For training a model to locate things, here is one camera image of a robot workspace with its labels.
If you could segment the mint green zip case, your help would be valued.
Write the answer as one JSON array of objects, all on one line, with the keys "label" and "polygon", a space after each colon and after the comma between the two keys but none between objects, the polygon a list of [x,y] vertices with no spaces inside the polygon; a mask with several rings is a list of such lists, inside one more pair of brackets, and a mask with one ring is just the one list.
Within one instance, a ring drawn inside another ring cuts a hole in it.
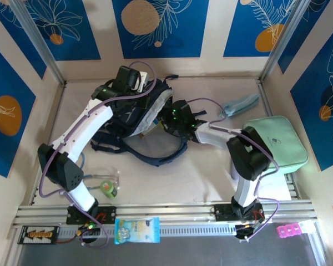
[{"label": "mint green zip case", "polygon": [[269,116],[247,121],[243,128],[253,127],[265,142],[279,173],[285,175],[297,171],[308,162],[308,154],[290,121],[283,116]]}]

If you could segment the black power distribution board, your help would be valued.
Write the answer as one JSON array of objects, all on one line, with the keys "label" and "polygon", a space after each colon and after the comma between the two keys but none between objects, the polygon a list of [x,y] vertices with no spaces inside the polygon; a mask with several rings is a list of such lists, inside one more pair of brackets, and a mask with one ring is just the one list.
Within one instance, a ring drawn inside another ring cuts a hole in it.
[{"label": "black power distribution board", "polygon": [[17,244],[56,244],[58,226],[23,226]]}]

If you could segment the aluminium corner post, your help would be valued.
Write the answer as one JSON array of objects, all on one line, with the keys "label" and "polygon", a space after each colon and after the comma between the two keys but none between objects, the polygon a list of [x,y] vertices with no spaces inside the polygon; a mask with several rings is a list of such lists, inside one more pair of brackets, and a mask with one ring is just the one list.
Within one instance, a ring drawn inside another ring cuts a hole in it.
[{"label": "aluminium corner post", "polygon": [[286,48],[290,38],[292,37],[295,29],[302,19],[311,0],[296,0],[294,8],[292,9],[289,17],[276,41],[273,50],[271,51],[266,64],[259,75],[259,82],[263,83],[265,78],[271,73],[276,66],[280,56]]},{"label": "aluminium corner post", "polygon": [[17,20],[21,24],[26,35],[34,45],[36,51],[44,61],[45,65],[51,71],[52,75],[60,85],[65,85],[65,78],[63,77],[56,60],[49,50],[44,38],[42,37],[39,29],[37,28],[33,18],[29,14],[28,9],[25,7],[21,0],[8,0],[9,6],[13,11]]}]

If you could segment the clear plastic box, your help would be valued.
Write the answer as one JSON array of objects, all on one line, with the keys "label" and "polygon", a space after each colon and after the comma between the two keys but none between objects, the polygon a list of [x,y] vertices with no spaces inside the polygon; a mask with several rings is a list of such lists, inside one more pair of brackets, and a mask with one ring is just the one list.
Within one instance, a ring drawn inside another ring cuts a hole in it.
[{"label": "clear plastic box", "polygon": [[302,234],[312,234],[316,232],[316,226],[313,221],[307,220],[299,222],[299,227],[301,229]]}]

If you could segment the aluminium rail frame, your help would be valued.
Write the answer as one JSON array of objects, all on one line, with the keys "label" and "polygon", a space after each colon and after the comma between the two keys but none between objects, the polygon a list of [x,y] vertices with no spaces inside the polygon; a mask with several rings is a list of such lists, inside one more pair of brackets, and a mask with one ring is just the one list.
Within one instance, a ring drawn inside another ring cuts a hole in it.
[{"label": "aluminium rail frame", "polygon": [[[225,202],[154,206],[119,205],[115,206],[115,221],[158,217],[162,237],[235,236],[238,238],[249,238],[265,224],[275,223],[284,226],[307,220],[314,223],[317,221],[314,207],[308,200],[260,203],[265,215],[263,222],[217,222],[211,213],[211,208],[215,204],[228,204]],[[86,224],[66,224],[67,208],[66,206],[21,206],[13,220],[13,226],[20,230],[23,226],[58,226],[60,241],[71,238],[82,238],[87,241],[114,237],[115,222],[102,224],[104,229],[98,228],[92,221]]]}]

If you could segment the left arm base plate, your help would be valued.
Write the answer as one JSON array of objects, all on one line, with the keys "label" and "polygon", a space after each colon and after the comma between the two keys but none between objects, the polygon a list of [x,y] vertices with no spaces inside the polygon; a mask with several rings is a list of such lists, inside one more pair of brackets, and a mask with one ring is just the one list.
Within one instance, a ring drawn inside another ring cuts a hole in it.
[{"label": "left arm base plate", "polygon": [[[68,207],[67,211],[68,213],[66,218],[66,224],[68,225],[86,224],[92,221],[90,218],[88,218],[86,215],[84,215],[73,206]],[[90,215],[101,224],[114,224],[116,218],[116,207],[94,207]]]}]

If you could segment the navy blue backpack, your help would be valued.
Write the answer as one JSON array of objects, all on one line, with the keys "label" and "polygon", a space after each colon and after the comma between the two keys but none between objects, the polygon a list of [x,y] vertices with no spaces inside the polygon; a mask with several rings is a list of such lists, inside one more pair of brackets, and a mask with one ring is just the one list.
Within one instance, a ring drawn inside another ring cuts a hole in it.
[{"label": "navy blue backpack", "polygon": [[[173,102],[173,90],[166,80],[157,79],[156,85],[149,95],[149,104],[146,109],[132,107],[121,110],[113,110],[113,117],[106,122],[90,142],[95,151],[103,151],[113,154],[129,152],[141,161],[159,167],[171,163],[181,156],[188,148],[188,140],[180,139],[178,149],[166,157],[154,158],[143,155],[130,147],[124,140],[147,131],[152,125],[157,125],[157,117],[163,116],[166,109],[171,107]],[[205,115],[206,111],[194,114]]]}]

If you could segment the light blue pencil pouch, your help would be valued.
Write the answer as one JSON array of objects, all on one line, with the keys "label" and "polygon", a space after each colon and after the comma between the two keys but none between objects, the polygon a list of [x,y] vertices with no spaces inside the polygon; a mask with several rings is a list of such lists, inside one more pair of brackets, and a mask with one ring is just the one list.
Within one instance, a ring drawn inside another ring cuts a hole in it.
[{"label": "light blue pencil pouch", "polygon": [[238,98],[233,101],[222,104],[223,111],[220,112],[219,117],[231,117],[242,114],[259,104],[260,94],[249,94]]}]

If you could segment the blue snack packet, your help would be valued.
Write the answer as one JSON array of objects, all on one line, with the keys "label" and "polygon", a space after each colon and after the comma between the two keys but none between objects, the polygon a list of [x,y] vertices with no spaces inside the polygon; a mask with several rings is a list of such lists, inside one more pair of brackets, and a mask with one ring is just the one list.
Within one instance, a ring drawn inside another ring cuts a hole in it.
[{"label": "blue snack packet", "polygon": [[114,244],[159,243],[160,219],[158,217],[140,219],[116,219]]}]

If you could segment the green tape roll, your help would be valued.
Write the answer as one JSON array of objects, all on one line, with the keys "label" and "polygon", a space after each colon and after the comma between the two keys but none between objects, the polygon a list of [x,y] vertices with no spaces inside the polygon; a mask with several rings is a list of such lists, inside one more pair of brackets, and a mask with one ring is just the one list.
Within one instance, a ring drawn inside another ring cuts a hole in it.
[{"label": "green tape roll", "polygon": [[104,180],[100,184],[100,190],[108,198],[115,198],[117,196],[117,189],[110,180]]}]

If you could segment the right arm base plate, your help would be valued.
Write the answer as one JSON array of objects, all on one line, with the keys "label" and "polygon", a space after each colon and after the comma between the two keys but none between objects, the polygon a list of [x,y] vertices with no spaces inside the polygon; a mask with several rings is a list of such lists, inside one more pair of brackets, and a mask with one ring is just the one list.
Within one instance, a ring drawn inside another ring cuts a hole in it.
[{"label": "right arm base plate", "polygon": [[263,206],[261,203],[256,203],[249,211],[241,216],[238,216],[231,207],[231,204],[215,204],[211,208],[211,213],[215,216],[217,222],[248,222],[248,221],[260,221],[265,220],[265,215],[263,212]]}]

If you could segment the blue floral wall poster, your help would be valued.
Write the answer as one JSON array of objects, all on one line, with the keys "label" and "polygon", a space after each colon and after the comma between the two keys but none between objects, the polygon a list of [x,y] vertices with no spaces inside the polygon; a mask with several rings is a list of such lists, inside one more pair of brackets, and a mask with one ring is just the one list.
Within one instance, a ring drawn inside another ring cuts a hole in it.
[{"label": "blue floral wall poster", "polygon": [[209,0],[112,0],[125,59],[198,58]]},{"label": "blue floral wall poster", "polygon": [[267,57],[297,0],[238,0],[224,57]]},{"label": "blue floral wall poster", "polygon": [[99,60],[83,0],[23,0],[56,61]]},{"label": "blue floral wall poster", "polygon": [[43,79],[47,66],[28,38],[7,0],[0,0],[0,21],[30,62],[38,76]]},{"label": "blue floral wall poster", "polygon": [[310,0],[277,65],[289,77],[311,63],[314,71],[333,76],[333,0]]},{"label": "blue floral wall poster", "polygon": [[333,165],[333,33],[290,93],[323,171]]},{"label": "blue floral wall poster", "polygon": [[9,176],[36,96],[0,53],[0,175]]}]

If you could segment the pink pill box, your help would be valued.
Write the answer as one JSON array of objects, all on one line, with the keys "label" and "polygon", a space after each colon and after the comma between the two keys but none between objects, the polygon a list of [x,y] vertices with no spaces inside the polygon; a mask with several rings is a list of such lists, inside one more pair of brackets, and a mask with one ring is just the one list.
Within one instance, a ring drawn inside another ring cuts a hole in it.
[{"label": "pink pill box", "polygon": [[302,234],[302,230],[298,223],[287,224],[284,226],[278,226],[276,228],[277,234],[280,238],[288,238]]}]

